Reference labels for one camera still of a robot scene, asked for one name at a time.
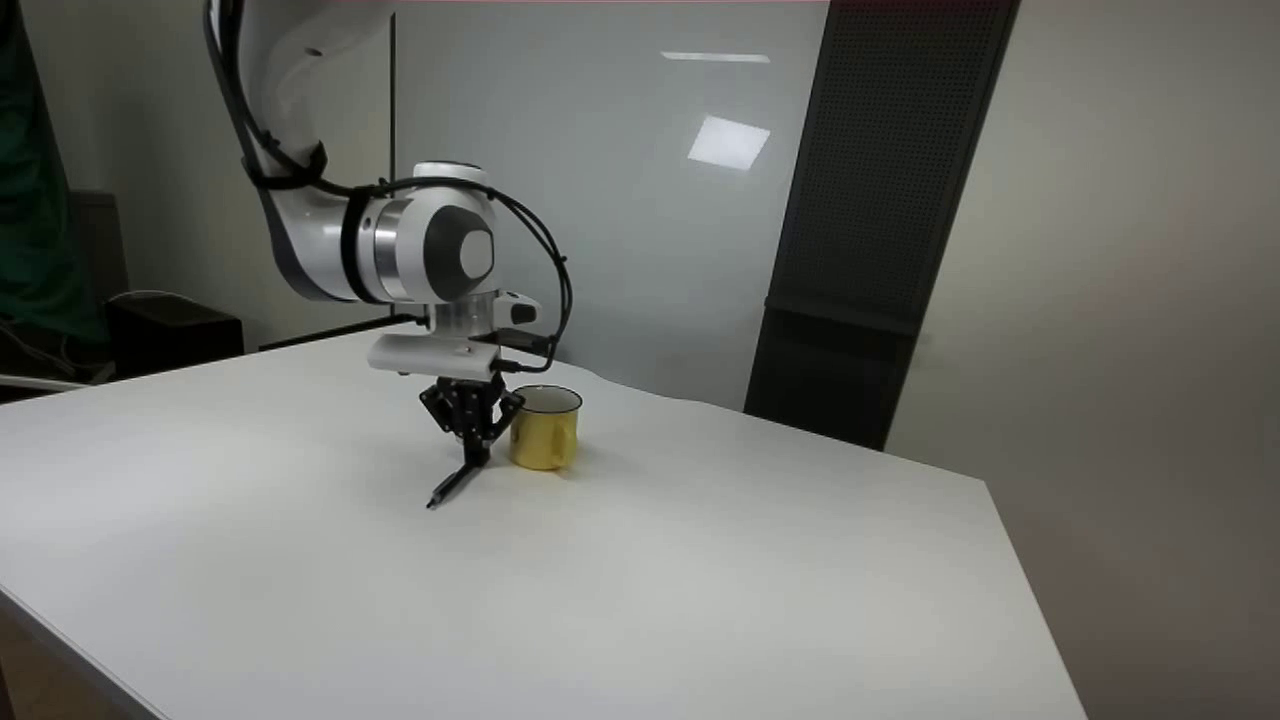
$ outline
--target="white wall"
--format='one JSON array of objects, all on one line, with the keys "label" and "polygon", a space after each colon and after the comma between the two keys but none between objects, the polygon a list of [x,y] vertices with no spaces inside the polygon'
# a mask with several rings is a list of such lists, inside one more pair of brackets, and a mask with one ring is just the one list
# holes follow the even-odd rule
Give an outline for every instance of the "white wall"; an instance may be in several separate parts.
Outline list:
[{"label": "white wall", "polygon": [[891,451],[1098,720],[1280,717],[1280,2],[1022,0]]},{"label": "white wall", "polygon": [[[369,309],[299,299],[273,263],[265,211],[203,56],[203,0],[25,0],[70,186],[114,193],[126,280],[282,341]],[[314,80],[337,176],[387,170],[387,40]]]},{"label": "white wall", "polygon": [[[406,0],[397,164],[473,159],[556,229],[579,294],[577,363],[741,407],[818,29],[822,0]],[[703,116],[772,131],[753,170],[686,159]],[[556,299],[532,244],[513,224],[500,238],[509,287]]]}]

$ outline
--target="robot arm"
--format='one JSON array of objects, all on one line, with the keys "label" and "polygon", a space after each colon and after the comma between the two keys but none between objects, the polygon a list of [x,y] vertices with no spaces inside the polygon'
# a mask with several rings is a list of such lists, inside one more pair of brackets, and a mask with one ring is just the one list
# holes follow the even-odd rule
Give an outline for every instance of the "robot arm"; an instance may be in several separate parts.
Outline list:
[{"label": "robot arm", "polygon": [[421,164],[406,180],[340,186],[325,180],[309,75],[373,34],[397,0],[209,0],[209,47],[249,176],[260,186],[282,280],[314,299],[391,305],[432,334],[385,341],[373,363],[452,380],[500,371],[490,334],[537,320],[500,290],[490,204],[505,199],[537,238],[543,224],[467,164]]}]

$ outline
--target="yellow cup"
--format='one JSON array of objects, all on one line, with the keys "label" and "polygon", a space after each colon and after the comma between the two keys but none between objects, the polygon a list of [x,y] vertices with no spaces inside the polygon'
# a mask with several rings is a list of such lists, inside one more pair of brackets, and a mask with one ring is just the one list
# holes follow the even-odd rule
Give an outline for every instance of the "yellow cup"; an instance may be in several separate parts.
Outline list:
[{"label": "yellow cup", "polygon": [[513,460],[532,473],[567,473],[577,460],[577,412],[583,395],[558,385],[529,385],[513,425]]}]

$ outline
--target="white table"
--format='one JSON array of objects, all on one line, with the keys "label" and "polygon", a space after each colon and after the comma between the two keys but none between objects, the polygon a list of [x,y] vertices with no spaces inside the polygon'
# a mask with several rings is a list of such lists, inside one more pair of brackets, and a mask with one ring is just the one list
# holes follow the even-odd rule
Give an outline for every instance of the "white table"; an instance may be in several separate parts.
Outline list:
[{"label": "white table", "polygon": [[175,720],[1084,717],[988,487],[579,367],[459,463],[373,334],[0,407],[0,593]]}]

